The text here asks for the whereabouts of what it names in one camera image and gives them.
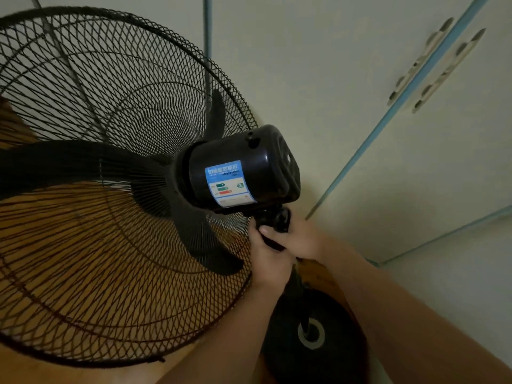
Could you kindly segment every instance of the person's right hand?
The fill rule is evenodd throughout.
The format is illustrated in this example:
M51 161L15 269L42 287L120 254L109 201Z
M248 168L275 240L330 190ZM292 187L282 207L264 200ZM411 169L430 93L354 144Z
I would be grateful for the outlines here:
M270 226L260 226L259 232L284 246L297 258L308 258L323 263L325 245L332 239L311 222L291 213L288 233L278 233Z

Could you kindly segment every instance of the cabinet door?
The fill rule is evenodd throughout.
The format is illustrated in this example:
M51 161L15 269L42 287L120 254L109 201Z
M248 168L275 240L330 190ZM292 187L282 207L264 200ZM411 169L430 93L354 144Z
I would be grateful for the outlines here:
M313 216L385 261L512 204L512 0L490 0L429 74L487 28L429 101L394 117Z
M33 8L30 0L0 0L0 17Z
M472 0L214 0L212 58L301 169L308 212L427 38Z
M41 6L95 6L163 25L203 48L203 0L39 0Z

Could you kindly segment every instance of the person's right arm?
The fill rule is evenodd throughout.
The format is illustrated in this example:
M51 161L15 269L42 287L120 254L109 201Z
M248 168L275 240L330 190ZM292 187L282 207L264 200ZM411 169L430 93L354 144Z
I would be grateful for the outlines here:
M512 383L512 370L438 316L348 244L292 217L289 233L260 232L298 258L324 264L394 384Z

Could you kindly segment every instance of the fan guard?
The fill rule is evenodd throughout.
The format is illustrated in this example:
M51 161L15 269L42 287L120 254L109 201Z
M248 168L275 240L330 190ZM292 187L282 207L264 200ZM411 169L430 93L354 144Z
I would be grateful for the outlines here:
M224 136L257 126L215 63L146 19L90 7L0 19L0 152L84 140L172 157L201 140L214 89ZM245 260L220 276L131 192L82 181L0 201L0 341L65 365L133 365L194 341L233 306L250 279L247 219L206 215Z

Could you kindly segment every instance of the person's left hand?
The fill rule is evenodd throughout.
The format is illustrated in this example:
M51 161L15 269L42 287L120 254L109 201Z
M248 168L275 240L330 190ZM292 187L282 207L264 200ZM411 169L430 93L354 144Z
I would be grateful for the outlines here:
M253 265L253 286L268 288L279 297L290 279L295 257L286 249L278 252L266 245L256 230L256 222L253 218L249 222L249 241Z

